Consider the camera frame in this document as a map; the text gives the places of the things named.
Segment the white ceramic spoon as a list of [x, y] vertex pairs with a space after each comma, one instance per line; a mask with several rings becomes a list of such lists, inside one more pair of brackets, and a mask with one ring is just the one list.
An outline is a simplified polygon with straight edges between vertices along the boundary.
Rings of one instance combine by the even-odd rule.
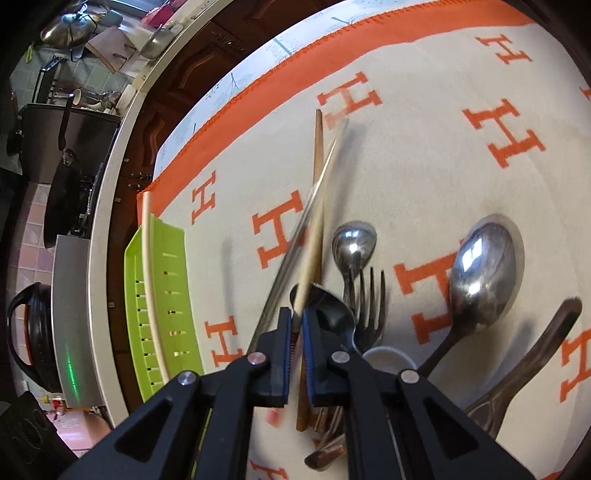
[[363, 353], [363, 359], [375, 370], [389, 374], [399, 374], [404, 370], [417, 369], [417, 364], [409, 355], [391, 346], [374, 347]]

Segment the dark handled ladle spoon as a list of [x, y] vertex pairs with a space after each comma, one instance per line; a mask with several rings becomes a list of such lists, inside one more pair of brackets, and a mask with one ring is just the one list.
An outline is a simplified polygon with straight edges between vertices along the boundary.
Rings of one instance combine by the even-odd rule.
[[578, 297], [565, 299], [532, 348], [492, 389], [466, 408], [465, 413], [493, 439], [498, 437], [515, 396], [547, 365], [582, 312]]

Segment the steel metal chopstick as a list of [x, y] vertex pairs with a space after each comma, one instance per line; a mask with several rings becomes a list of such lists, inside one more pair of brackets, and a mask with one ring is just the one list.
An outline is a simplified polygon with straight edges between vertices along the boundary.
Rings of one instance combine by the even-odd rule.
[[297, 227], [294, 229], [293, 237], [288, 242], [287, 252], [283, 255], [280, 268], [277, 270], [276, 278], [273, 280], [273, 285], [270, 288], [270, 293], [267, 295], [266, 303], [263, 305], [263, 311], [259, 316], [259, 322], [256, 324], [256, 329], [252, 334], [247, 353], [252, 353], [256, 350], [256, 344], [259, 337], [269, 329], [271, 321], [273, 321], [273, 312], [283, 295], [283, 289], [286, 288], [287, 280], [290, 279], [291, 273], [294, 270], [294, 265], [297, 263], [298, 249], [301, 238], [304, 236], [305, 228], [311, 220], [312, 211], [315, 209], [315, 203], [321, 197], [322, 187], [325, 185], [325, 180], [329, 178], [329, 173], [332, 169], [332, 160], [338, 155], [339, 147], [341, 147], [342, 137], [346, 132], [346, 127], [349, 125], [349, 118], [345, 117], [339, 120], [337, 128], [335, 128], [335, 136], [329, 144], [328, 154], [325, 157], [325, 164], [322, 167], [322, 172], [318, 181], [312, 185], [310, 193], [308, 193], [307, 202], [305, 202], [304, 210], [301, 212], [300, 220], [298, 220]]

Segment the large steel spoon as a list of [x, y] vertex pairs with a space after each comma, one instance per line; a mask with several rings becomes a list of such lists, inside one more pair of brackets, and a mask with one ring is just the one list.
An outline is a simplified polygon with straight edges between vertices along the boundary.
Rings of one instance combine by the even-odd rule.
[[461, 243], [450, 273], [451, 329], [418, 368], [427, 378], [462, 339], [504, 318], [521, 287], [525, 252], [517, 225], [507, 216], [478, 221]]

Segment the small steel spoon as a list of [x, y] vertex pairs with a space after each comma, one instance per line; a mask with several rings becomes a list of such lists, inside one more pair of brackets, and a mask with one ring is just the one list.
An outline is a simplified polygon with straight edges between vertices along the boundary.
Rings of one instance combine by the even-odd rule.
[[356, 276], [368, 265], [377, 240], [375, 228], [360, 220], [339, 225], [332, 236], [332, 258], [344, 280], [344, 302], [352, 310], [356, 308]]

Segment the steel fork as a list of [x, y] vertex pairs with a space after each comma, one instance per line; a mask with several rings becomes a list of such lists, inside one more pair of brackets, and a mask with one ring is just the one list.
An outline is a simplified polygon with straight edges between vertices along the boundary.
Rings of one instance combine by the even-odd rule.
[[375, 347], [382, 339], [387, 321], [387, 292], [384, 271], [380, 272], [379, 285], [373, 267], [369, 269], [369, 287], [365, 273], [360, 272], [359, 309], [353, 344], [360, 355]]

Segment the brown wooden chopstick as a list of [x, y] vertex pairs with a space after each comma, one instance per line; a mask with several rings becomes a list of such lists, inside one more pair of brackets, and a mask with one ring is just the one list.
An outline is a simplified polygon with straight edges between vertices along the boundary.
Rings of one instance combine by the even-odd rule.
[[[322, 125], [322, 111], [315, 112], [315, 141], [314, 141], [314, 179], [321, 177], [322, 168], [325, 165], [324, 154], [324, 126]], [[303, 262], [301, 263], [301, 276], [298, 283], [297, 297], [295, 297], [294, 313], [298, 317], [304, 311], [310, 295], [311, 284], [322, 278], [322, 237], [324, 237], [324, 205], [320, 198], [311, 213], [310, 226], [308, 226], [307, 241], [304, 245]], [[304, 432], [308, 428], [310, 407], [308, 406], [307, 379], [305, 378], [305, 359], [301, 357], [300, 382], [297, 392], [297, 419], [295, 430]]]

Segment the green plastic utensil tray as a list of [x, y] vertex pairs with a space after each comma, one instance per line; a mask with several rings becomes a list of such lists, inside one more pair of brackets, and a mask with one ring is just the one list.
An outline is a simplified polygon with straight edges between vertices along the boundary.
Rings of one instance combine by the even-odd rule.
[[[158, 327], [169, 376], [204, 371], [190, 307], [184, 232], [151, 216], [152, 261]], [[144, 293], [141, 233], [124, 252], [124, 299], [130, 354], [141, 398], [148, 400], [164, 383], [158, 369]]]

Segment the black red air fryer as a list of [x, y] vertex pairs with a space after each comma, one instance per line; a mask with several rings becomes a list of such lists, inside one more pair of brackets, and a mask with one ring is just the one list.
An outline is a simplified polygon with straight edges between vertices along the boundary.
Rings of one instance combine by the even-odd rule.
[[[40, 282], [27, 286], [13, 297], [6, 312], [7, 344], [16, 365], [27, 377], [50, 393], [60, 393], [50, 300], [51, 287]], [[25, 309], [25, 344], [29, 363], [19, 356], [11, 336], [13, 314], [19, 306]]]

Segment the black wok pan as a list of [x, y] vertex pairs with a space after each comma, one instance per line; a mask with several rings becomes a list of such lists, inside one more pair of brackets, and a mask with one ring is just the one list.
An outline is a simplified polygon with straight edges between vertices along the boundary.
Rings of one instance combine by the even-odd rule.
[[83, 175], [81, 162], [66, 141], [75, 98], [74, 93], [66, 96], [58, 131], [60, 159], [48, 194], [43, 225], [43, 242], [47, 249], [56, 246], [59, 235], [82, 237], [87, 227], [87, 200], [92, 181], [90, 177]]

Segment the orange beige H-pattern cloth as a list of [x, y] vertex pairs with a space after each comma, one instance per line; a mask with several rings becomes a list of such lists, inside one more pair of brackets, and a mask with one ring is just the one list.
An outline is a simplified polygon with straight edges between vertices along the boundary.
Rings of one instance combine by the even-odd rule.
[[503, 378], [562, 301], [590, 300], [590, 89], [563, 46], [502, 1], [401, 5], [322, 35], [246, 82], [150, 185], [184, 233], [202, 365], [245, 353], [311, 188], [314, 117], [349, 122], [325, 234], [362, 220], [387, 285], [383, 341], [423, 363], [450, 328], [448, 276], [468, 231], [509, 217], [525, 247], [512, 310], [432, 375], [459, 406]]

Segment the steel pot on counter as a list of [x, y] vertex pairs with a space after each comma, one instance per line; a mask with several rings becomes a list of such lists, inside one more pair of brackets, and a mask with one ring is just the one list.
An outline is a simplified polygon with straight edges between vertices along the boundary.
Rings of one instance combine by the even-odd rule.
[[183, 30], [181, 23], [159, 27], [142, 46], [139, 55], [148, 60], [157, 59], [171, 44], [174, 38]]

